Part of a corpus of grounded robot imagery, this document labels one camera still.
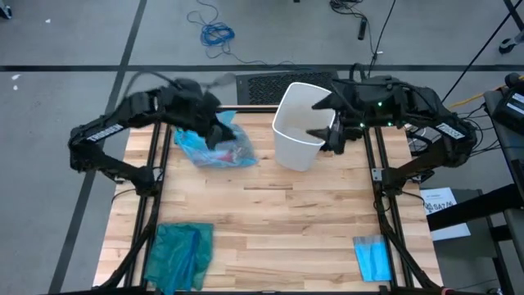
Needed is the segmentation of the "black desk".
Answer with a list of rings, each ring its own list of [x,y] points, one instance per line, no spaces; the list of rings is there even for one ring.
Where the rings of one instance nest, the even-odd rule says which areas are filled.
[[[495,127],[501,150],[507,162],[513,182],[517,185],[520,194],[524,197],[524,136],[501,125],[495,119],[495,109],[503,100],[501,91],[487,91],[483,94],[487,113]]]

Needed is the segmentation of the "dark grey desk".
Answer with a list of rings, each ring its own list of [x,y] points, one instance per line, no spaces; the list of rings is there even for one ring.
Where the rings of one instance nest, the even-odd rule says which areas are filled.
[[[457,201],[465,202],[484,194],[481,190],[456,189],[452,193]],[[500,242],[511,241],[518,260],[524,269],[524,207],[507,209],[500,213],[466,222],[471,235],[436,241],[437,248],[456,257],[497,257]]]

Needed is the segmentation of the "black round knob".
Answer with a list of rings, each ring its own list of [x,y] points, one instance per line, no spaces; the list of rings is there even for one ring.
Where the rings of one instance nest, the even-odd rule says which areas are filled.
[[[524,89],[524,75],[516,72],[507,74],[504,77],[504,82],[509,89]]]

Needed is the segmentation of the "blue folded plastic bag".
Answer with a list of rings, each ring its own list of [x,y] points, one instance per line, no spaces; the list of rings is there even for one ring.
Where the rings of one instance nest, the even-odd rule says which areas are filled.
[[[391,269],[382,235],[353,237],[355,254],[364,282],[391,280]]]

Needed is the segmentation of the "white paper sheet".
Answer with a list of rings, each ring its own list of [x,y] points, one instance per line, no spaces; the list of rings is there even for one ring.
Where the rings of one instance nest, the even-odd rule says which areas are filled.
[[[421,197],[424,200],[426,216],[457,204],[450,188],[424,189],[421,191]],[[466,223],[431,231],[431,237],[434,242],[452,238],[463,238],[470,235],[471,232]]]

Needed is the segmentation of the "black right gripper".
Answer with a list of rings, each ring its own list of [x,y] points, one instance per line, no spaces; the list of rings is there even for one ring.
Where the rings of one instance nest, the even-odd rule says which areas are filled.
[[[364,81],[334,79],[341,89],[341,97],[349,103],[349,108],[340,111],[340,121],[347,128],[392,127],[395,125],[393,83],[390,75],[373,76]],[[340,110],[340,97],[329,93],[316,102],[313,110]],[[336,129],[307,129],[306,133],[324,141],[323,152],[342,154],[342,133]]]

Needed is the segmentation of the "black perforated computer case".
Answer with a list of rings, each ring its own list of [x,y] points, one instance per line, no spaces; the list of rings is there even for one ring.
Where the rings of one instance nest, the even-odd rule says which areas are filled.
[[[287,71],[253,75],[237,75],[239,105],[278,105],[288,86],[294,82],[312,84],[331,90],[335,71]]]

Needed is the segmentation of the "white plastic trash bin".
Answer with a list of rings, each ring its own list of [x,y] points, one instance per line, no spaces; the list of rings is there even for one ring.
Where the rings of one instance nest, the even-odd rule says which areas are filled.
[[[330,127],[335,119],[334,110],[314,110],[312,106],[331,93],[325,88],[301,82],[288,86],[272,123],[275,161],[279,165],[297,171],[311,167],[325,142],[306,131]]]

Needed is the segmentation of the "black aluminium table frame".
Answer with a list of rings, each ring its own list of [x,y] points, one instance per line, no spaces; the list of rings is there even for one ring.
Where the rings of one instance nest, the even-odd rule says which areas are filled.
[[[196,168],[172,143],[160,143],[155,164],[166,159],[158,222],[215,225],[214,255],[203,291],[376,293],[390,282],[362,280],[354,236],[380,233],[372,167],[411,160],[402,129],[375,130],[335,156],[320,152],[306,172],[274,160],[276,107],[239,107],[233,122],[248,134],[259,159],[240,169]],[[93,285],[106,282],[131,247],[135,224],[145,225],[154,200],[124,193],[112,203]],[[414,260],[443,285],[422,201],[395,198],[385,212]]]

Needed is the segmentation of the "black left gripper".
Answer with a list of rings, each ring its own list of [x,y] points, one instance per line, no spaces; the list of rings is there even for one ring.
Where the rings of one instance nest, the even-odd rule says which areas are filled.
[[[220,101],[213,93],[204,90],[196,81],[180,81],[179,86],[182,97],[189,103],[188,128],[193,131],[209,131],[206,135],[206,146],[210,150],[215,149],[221,141],[232,141],[237,138],[227,125],[214,126],[219,123],[216,111]]]

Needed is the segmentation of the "black box with labels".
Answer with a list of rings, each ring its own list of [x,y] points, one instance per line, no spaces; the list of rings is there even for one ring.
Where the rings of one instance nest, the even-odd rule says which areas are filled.
[[[506,124],[524,124],[524,94],[510,91],[497,104],[493,117]]]

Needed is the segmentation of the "large teal plastic bag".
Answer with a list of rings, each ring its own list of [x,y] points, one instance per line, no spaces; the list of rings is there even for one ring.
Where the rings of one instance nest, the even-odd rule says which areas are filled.
[[[161,224],[157,227],[143,278],[164,295],[201,291],[213,251],[212,224]]]

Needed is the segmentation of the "light blue bin liner bag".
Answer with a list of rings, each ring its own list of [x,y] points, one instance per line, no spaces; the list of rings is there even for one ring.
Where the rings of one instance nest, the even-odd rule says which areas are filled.
[[[197,167],[233,168],[253,166],[258,162],[255,150],[246,132],[232,121],[236,115],[235,111],[220,112],[217,117],[219,121],[230,127],[235,136],[233,141],[218,143],[215,149],[210,150],[205,140],[194,131],[183,131],[177,128],[174,133],[174,143],[185,153],[187,158]],[[242,162],[239,165],[231,165],[220,162],[215,157],[218,150],[241,149]]]

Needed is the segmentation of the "black beam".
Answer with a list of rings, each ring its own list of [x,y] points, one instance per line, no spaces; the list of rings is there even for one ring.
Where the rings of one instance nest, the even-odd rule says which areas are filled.
[[[524,198],[516,184],[509,184],[431,213],[427,216],[427,223],[430,231],[435,231],[521,207],[524,207]]]

